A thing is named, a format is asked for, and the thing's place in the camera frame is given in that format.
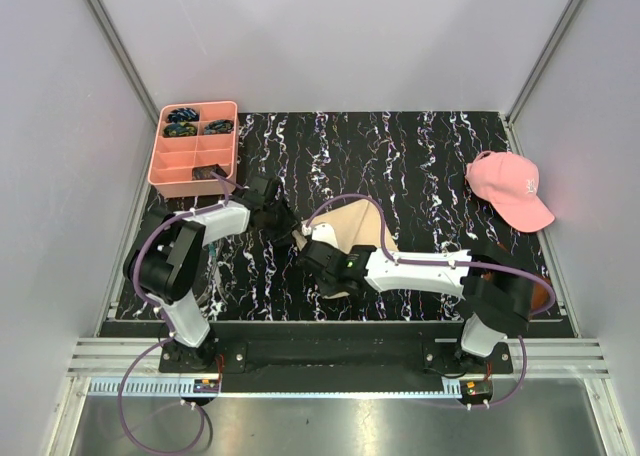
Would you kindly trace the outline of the beige cloth napkin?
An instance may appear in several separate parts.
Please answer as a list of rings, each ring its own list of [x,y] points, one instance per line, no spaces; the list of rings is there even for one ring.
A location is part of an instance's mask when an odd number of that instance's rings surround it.
[[[306,243],[306,237],[317,225],[330,225],[337,237],[338,248],[344,252],[349,251],[355,245],[372,245],[373,253],[383,246],[390,251],[397,249],[384,218],[374,203],[366,199],[358,199],[338,209],[318,215],[303,229],[295,231],[294,237],[299,252]],[[366,282],[365,290],[370,287],[371,285]]]

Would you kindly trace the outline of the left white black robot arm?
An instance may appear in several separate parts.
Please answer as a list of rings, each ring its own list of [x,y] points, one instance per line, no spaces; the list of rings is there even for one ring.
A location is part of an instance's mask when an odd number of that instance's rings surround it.
[[[215,362],[216,348],[205,341],[210,326],[193,286],[201,252],[210,244],[256,230],[274,246],[294,242],[300,220],[289,207],[277,178],[254,178],[232,190],[223,182],[221,200],[208,207],[170,212],[154,209],[143,221],[123,263],[134,292],[151,305],[182,345],[181,360],[196,372]]]

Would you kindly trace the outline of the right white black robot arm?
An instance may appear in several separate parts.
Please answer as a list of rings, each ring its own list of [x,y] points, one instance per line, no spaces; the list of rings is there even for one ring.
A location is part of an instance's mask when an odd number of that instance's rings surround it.
[[[356,297],[368,290],[413,290],[465,301],[471,316],[453,350],[463,371],[480,370],[497,344],[528,331],[533,282],[525,271],[506,266],[494,250],[407,253],[355,245],[345,252],[327,223],[305,226],[302,236],[299,264],[314,276],[326,299]]]

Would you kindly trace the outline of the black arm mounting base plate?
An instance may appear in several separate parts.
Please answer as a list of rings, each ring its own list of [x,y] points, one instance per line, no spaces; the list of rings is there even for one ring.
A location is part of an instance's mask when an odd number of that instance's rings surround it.
[[[328,397],[434,393],[450,376],[513,371],[505,342],[488,356],[463,352],[459,322],[220,322],[198,349],[169,343],[162,373],[222,372],[222,391]]]

